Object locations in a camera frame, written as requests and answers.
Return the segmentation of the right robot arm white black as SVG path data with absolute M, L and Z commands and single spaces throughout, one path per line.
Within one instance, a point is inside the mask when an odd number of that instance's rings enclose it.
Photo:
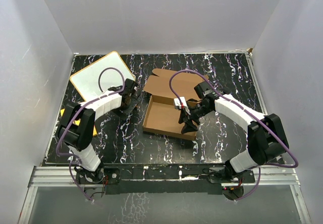
M 289 149 L 281 119 L 276 114 L 264 115 L 239 103 L 225 92 L 216 94 L 207 82 L 194 87 L 200 101 L 190 106 L 184 97 L 175 98 L 175 108 L 180 110 L 179 123 L 182 134 L 196 132 L 200 118 L 212 111 L 221 113 L 239 125 L 247 133 L 247 149 L 227 160 L 219 178 L 236 182 L 243 172 L 258 165 L 267 164 Z

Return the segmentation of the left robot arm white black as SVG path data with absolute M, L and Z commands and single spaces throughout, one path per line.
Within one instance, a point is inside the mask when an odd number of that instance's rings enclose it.
M 125 120 L 139 102 L 137 95 L 138 83 L 126 79 L 122 85 L 111 87 L 97 98 L 66 105 L 56 134 L 59 138 L 57 155 L 62 143 L 71 150 L 71 156 L 87 172 L 87 178 L 93 183 L 99 183 L 104 178 L 104 170 L 100 168 L 101 160 L 91 144 L 95 121 L 109 112 L 113 112 Z

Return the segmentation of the brown cardboard box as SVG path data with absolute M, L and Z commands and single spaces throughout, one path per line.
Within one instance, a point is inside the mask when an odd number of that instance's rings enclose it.
M 176 95 L 169 87 L 170 78 L 175 74 L 173 70 L 153 69 L 143 90 L 151 94 L 143 131 L 185 140 L 195 140 L 196 132 L 182 134 L 183 124 L 179 124 L 180 111 L 174 107 Z M 204 80 L 192 73 L 179 73 L 172 80 L 172 88 L 180 97 L 186 100 L 199 100 L 194 87 Z

